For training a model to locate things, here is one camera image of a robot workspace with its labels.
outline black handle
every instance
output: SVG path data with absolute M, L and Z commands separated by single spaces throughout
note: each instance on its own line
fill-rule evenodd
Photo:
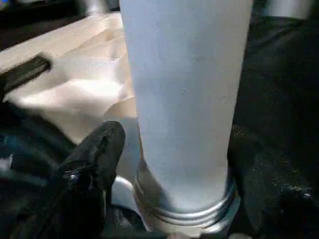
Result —
M 7 94 L 50 69 L 51 62 L 48 59 L 40 55 L 35 56 L 0 75 L 0 81 L 4 82 L 3 93 Z

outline gloved hand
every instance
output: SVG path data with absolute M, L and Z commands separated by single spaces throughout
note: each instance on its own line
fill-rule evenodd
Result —
M 103 229 L 125 133 L 115 121 L 91 133 L 21 210 L 12 238 L 94 238 Z

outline metal tube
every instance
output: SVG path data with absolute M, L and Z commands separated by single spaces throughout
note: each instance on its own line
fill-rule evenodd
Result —
M 252 0 L 122 0 L 151 230 L 207 227 L 233 200 L 227 148 Z

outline white cylinder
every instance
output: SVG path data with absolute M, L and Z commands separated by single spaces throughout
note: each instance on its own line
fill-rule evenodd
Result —
M 231 190 L 227 148 L 252 0 L 121 0 L 144 162 L 138 189 L 172 217 Z

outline crumpled white cloth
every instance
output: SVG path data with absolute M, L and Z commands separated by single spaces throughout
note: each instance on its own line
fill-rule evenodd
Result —
M 10 92 L 6 99 L 54 123 L 75 143 L 109 117 L 106 112 L 111 106 L 133 96 L 121 15 L 88 18 L 0 53 L 0 59 L 9 55 L 17 59 L 0 63 L 0 69 L 24 61 L 25 48 L 28 56 L 44 52 L 53 59 L 50 72 Z

